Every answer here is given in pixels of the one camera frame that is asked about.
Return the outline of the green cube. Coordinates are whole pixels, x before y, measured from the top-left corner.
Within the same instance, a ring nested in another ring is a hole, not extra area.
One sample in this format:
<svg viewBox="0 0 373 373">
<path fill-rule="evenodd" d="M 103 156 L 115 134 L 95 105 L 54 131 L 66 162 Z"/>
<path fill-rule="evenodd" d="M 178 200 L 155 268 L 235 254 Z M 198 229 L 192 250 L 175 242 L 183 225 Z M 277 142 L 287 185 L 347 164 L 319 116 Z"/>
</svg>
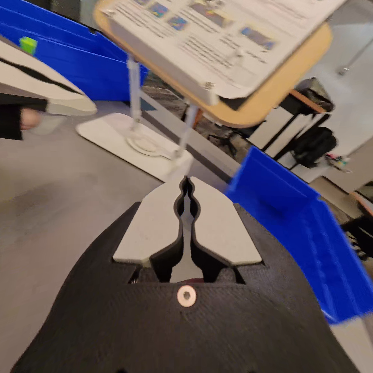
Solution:
<svg viewBox="0 0 373 373">
<path fill-rule="evenodd" d="M 23 36 L 19 39 L 19 46 L 23 51 L 34 56 L 38 46 L 38 41 L 30 37 Z"/>
</svg>

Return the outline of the wooden board document stand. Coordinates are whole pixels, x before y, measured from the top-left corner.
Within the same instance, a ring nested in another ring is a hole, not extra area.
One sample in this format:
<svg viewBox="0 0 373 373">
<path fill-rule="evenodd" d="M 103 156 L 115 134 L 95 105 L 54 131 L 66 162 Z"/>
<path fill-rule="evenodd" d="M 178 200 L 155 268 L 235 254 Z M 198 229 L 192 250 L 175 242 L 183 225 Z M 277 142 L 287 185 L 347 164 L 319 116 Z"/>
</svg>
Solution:
<svg viewBox="0 0 373 373">
<path fill-rule="evenodd" d="M 114 35 L 105 10 L 115 2 L 98 1 L 93 16 L 103 34 L 128 53 L 131 116 L 108 114 L 79 124 L 76 131 L 91 143 L 163 182 L 187 175 L 190 170 L 193 156 L 186 148 L 189 136 L 194 132 L 193 123 L 199 109 L 231 128 L 248 128 L 260 123 L 287 96 L 302 75 L 319 61 L 332 40 L 330 28 L 324 21 L 251 95 L 236 99 L 218 96 L 217 104 L 209 105 Z M 139 63 L 189 101 L 178 146 L 142 123 Z"/>
</svg>

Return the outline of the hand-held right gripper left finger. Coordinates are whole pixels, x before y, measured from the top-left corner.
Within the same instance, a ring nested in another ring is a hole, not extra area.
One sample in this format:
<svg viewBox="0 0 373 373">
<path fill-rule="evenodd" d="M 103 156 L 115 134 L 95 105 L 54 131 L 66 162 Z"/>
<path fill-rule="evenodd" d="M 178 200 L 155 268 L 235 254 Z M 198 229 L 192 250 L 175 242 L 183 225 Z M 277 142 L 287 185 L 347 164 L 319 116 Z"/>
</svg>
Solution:
<svg viewBox="0 0 373 373">
<path fill-rule="evenodd" d="M 187 176 L 168 181 L 140 202 L 113 261 L 152 268 L 160 282 L 170 282 L 173 268 L 184 253 L 184 197 Z"/>
</svg>

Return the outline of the grey desk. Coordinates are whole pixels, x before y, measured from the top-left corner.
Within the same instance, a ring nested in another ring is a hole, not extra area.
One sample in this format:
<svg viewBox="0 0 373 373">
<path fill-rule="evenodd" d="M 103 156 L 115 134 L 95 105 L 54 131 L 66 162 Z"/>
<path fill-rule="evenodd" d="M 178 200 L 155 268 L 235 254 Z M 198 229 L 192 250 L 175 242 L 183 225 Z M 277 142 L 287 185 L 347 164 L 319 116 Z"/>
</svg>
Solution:
<svg viewBox="0 0 373 373">
<path fill-rule="evenodd" d="M 289 251 L 234 206 L 262 262 L 204 282 L 184 253 L 170 282 L 113 255 L 163 183 L 77 134 L 1 139 L 1 372 L 363 372 Z"/>
</svg>

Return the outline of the black draped office chair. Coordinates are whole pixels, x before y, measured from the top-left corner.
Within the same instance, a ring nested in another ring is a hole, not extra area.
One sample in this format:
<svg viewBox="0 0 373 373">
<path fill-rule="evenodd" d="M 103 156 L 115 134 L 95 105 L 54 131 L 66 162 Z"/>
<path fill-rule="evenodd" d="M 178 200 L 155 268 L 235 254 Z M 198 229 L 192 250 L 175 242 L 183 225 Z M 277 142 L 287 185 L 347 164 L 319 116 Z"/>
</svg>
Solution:
<svg viewBox="0 0 373 373">
<path fill-rule="evenodd" d="M 332 130 L 326 127 L 313 127 L 298 137 L 291 146 L 290 153 L 297 165 L 313 169 L 318 161 L 337 146 Z"/>
</svg>

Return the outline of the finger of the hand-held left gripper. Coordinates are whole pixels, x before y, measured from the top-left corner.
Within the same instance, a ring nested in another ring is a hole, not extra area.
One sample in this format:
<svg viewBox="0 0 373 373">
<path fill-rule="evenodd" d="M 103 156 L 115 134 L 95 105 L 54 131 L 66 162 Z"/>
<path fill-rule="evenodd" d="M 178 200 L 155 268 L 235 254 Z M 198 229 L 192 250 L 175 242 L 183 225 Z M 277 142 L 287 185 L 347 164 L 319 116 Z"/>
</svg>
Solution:
<svg viewBox="0 0 373 373">
<path fill-rule="evenodd" d="M 1 63 L 1 104 L 23 105 L 64 116 L 97 112 L 96 105 L 86 95 L 43 82 L 6 63 Z"/>
<path fill-rule="evenodd" d="M 24 51 L 7 38 L 1 38 L 0 44 L 0 61 L 3 65 L 15 68 L 19 72 L 43 83 L 52 84 L 66 91 L 84 95 L 79 88 L 69 82 L 60 73 Z"/>
</svg>

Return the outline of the wooden top black desk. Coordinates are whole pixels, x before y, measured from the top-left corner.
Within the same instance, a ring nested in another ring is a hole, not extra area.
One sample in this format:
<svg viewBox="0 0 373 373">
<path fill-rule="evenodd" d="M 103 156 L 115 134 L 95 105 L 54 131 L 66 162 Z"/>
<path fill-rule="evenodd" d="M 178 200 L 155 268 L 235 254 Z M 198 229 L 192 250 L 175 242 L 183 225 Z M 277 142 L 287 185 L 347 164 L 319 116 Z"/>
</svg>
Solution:
<svg viewBox="0 0 373 373">
<path fill-rule="evenodd" d="M 271 157 L 275 157 L 297 134 L 328 114 L 319 105 L 296 90 L 273 108 L 264 122 L 249 137 L 251 145 L 259 148 Z"/>
</svg>

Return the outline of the person's left hand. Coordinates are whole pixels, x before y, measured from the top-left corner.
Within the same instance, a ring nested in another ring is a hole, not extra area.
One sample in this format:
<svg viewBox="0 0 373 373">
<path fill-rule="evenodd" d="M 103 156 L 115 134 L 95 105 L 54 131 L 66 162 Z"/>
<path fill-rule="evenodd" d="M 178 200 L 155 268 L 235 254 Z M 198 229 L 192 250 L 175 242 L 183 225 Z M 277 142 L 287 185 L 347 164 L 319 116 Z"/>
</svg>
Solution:
<svg viewBox="0 0 373 373">
<path fill-rule="evenodd" d="M 38 111 L 22 108 L 20 112 L 20 128 L 22 131 L 27 131 L 36 128 L 41 122 L 41 115 Z"/>
</svg>

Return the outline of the grey table with wooden edge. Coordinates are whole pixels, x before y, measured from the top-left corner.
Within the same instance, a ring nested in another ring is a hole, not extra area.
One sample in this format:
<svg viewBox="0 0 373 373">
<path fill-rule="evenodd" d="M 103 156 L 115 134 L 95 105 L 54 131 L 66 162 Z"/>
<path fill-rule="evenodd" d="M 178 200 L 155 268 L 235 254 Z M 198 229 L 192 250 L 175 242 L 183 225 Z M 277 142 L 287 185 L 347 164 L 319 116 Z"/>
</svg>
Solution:
<svg viewBox="0 0 373 373">
<path fill-rule="evenodd" d="M 362 185 L 349 193 L 356 200 L 357 206 L 363 215 L 373 218 L 373 181 Z"/>
</svg>

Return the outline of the blue plastic bin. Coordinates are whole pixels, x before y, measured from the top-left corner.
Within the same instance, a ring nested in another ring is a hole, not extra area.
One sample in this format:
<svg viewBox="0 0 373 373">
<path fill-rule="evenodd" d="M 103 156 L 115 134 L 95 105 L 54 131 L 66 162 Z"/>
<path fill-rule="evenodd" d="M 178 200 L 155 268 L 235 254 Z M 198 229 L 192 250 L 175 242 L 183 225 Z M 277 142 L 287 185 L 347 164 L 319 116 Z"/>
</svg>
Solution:
<svg viewBox="0 0 373 373">
<path fill-rule="evenodd" d="M 34 56 L 91 100 L 130 100 L 128 56 L 101 33 L 21 0 L 0 1 L 0 33 L 17 45 L 35 40 Z"/>
<path fill-rule="evenodd" d="M 372 280 L 318 192 L 251 147 L 225 195 L 289 251 L 330 324 L 372 313 Z"/>
</svg>

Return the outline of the small tray of bottles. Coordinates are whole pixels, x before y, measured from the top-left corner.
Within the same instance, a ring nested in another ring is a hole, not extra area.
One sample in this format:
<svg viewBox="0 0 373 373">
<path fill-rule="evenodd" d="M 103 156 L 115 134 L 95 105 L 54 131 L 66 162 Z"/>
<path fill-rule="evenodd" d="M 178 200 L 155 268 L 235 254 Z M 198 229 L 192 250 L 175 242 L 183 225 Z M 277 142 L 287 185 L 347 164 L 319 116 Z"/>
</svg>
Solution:
<svg viewBox="0 0 373 373">
<path fill-rule="evenodd" d="M 350 162 L 350 158 L 346 156 L 337 156 L 332 153 L 328 153 L 325 155 L 325 160 L 327 161 L 328 165 L 338 171 L 341 171 L 345 174 L 351 173 L 351 170 L 348 169 L 347 165 Z"/>
</svg>

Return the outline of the printed paper sheet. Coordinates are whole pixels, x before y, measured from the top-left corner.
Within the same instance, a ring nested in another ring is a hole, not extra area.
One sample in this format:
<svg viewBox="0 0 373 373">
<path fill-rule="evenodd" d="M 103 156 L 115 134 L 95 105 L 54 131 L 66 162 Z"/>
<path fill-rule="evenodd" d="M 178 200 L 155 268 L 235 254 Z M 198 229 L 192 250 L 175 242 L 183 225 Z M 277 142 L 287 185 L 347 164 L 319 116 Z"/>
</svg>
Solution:
<svg viewBox="0 0 373 373">
<path fill-rule="evenodd" d="M 114 35 L 209 105 L 247 97 L 346 1 L 116 1 Z"/>
</svg>

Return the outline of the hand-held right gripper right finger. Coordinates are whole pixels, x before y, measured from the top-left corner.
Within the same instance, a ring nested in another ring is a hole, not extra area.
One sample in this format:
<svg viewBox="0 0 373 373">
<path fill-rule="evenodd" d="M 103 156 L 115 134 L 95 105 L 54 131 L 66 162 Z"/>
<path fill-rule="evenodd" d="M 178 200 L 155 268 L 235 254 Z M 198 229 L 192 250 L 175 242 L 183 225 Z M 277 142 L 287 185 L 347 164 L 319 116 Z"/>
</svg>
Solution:
<svg viewBox="0 0 373 373">
<path fill-rule="evenodd" d="M 201 269 L 204 282 L 215 282 L 221 270 L 256 265 L 262 257 L 233 202 L 199 180 L 188 178 L 190 212 L 193 216 L 191 257 Z"/>
</svg>

